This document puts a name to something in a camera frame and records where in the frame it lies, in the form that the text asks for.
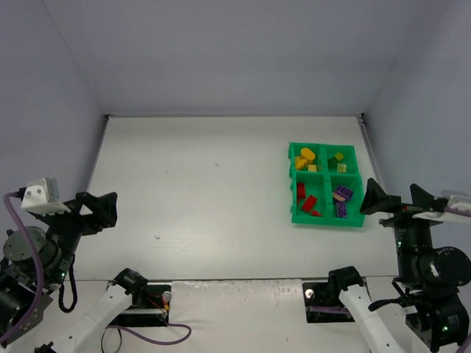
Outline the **red rectangular lego brick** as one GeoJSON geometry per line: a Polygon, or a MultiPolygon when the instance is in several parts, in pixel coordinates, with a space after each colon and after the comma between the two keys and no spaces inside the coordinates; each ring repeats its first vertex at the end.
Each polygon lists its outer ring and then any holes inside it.
{"type": "Polygon", "coordinates": [[[301,210],[305,213],[309,213],[313,208],[315,208],[317,201],[317,197],[313,195],[308,196],[302,203],[301,210]]]}

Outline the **yellow curved lego brick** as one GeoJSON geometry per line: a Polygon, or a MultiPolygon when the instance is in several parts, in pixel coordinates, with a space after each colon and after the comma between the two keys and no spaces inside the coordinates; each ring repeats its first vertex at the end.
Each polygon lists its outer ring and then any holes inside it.
{"type": "Polygon", "coordinates": [[[308,161],[305,158],[296,156],[294,158],[294,167],[296,171],[304,171],[308,168],[308,161]]]}

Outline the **orange yellow curved lego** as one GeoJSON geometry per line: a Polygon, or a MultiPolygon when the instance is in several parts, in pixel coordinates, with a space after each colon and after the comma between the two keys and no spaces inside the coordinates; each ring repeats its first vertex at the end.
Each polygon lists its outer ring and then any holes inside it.
{"type": "Polygon", "coordinates": [[[308,164],[312,164],[316,159],[316,154],[309,148],[302,148],[300,150],[300,158],[306,160],[308,164]]]}

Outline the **lime curved lego brick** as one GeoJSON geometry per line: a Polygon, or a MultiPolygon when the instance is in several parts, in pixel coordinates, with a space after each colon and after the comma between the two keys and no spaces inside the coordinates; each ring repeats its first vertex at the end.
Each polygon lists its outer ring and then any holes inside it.
{"type": "Polygon", "coordinates": [[[347,173],[347,165],[344,163],[339,163],[337,165],[337,172],[341,174],[347,173]]]}

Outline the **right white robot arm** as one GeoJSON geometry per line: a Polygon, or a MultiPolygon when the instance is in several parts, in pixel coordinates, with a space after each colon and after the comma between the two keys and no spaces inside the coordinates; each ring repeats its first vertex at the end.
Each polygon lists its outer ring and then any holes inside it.
{"type": "Polygon", "coordinates": [[[470,259],[453,246],[433,247],[431,227],[470,221],[470,198],[434,196],[417,184],[410,186],[410,192],[412,202],[407,204],[370,178],[360,207],[363,215],[390,215],[379,224],[394,230],[398,275],[392,285],[399,296],[372,301],[352,266],[330,271],[328,283],[371,352],[403,351],[378,315],[378,309],[389,304],[405,310],[406,326],[430,352],[452,343],[464,352],[470,344],[470,317],[458,289],[470,283],[470,259]]]}

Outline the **lavender lego plate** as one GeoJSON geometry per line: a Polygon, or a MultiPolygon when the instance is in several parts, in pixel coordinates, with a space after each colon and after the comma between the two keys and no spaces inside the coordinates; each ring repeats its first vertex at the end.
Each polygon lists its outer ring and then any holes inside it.
{"type": "Polygon", "coordinates": [[[347,203],[336,202],[336,217],[337,218],[348,218],[347,203]]]}

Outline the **red scalloped lego brick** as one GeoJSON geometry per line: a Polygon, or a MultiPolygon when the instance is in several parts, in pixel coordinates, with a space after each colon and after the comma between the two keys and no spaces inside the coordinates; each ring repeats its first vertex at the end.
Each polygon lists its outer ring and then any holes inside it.
{"type": "Polygon", "coordinates": [[[297,183],[297,200],[302,200],[306,198],[305,184],[303,182],[297,183]]]}

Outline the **purple lotus lego piece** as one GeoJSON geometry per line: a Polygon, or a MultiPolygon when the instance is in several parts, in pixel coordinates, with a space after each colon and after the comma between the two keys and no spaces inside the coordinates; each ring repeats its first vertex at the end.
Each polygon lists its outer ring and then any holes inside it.
{"type": "Polygon", "coordinates": [[[345,200],[349,201],[353,197],[353,191],[344,185],[338,185],[335,189],[335,194],[341,196],[345,200]]]}

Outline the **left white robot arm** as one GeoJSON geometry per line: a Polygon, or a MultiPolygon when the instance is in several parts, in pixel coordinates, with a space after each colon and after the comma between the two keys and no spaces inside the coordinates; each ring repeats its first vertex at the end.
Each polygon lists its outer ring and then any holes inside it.
{"type": "Polygon", "coordinates": [[[35,346],[32,331],[43,320],[52,293],[73,274],[81,238],[116,225],[117,195],[96,197],[83,192],[66,203],[51,202],[42,195],[39,205],[46,211],[35,218],[48,225],[46,231],[24,226],[12,199],[27,203],[32,195],[25,188],[4,195],[17,229],[10,231],[3,246],[6,262],[1,269],[1,348],[4,352],[83,352],[116,316],[142,303],[147,281],[139,273],[129,268],[121,271],[103,297],[52,342],[35,346]]]}

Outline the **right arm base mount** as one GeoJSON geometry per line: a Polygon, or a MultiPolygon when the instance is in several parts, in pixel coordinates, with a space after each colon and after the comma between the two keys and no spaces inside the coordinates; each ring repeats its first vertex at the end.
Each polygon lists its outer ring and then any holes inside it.
{"type": "Polygon", "coordinates": [[[344,309],[339,298],[332,294],[327,281],[302,283],[305,317],[308,324],[352,323],[350,314],[337,313],[344,309]]]}

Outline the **lime square lego brick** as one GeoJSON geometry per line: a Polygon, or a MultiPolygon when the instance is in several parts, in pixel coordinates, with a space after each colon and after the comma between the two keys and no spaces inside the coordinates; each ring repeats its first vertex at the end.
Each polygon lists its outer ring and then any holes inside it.
{"type": "Polygon", "coordinates": [[[344,156],[342,153],[340,153],[340,152],[334,154],[334,157],[335,157],[339,162],[341,162],[342,160],[345,159],[345,156],[344,156]]]}

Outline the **dark green curved lego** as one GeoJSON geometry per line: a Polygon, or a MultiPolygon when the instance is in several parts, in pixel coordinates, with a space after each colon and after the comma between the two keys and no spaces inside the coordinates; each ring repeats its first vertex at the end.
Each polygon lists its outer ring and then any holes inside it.
{"type": "Polygon", "coordinates": [[[333,166],[333,165],[337,165],[338,164],[338,160],[333,157],[333,158],[330,158],[328,161],[327,161],[328,165],[329,166],[333,166]]]}

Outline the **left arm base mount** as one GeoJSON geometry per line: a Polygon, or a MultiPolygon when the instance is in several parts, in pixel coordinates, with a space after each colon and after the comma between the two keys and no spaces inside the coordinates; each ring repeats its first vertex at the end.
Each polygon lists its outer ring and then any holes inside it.
{"type": "Polygon", "coordinates": [[[169,324],[171,286],[156,284],[125,268],[108,284],[99,300],[99,313],[108,325],[126,328],[165,327],[169,324]]]}

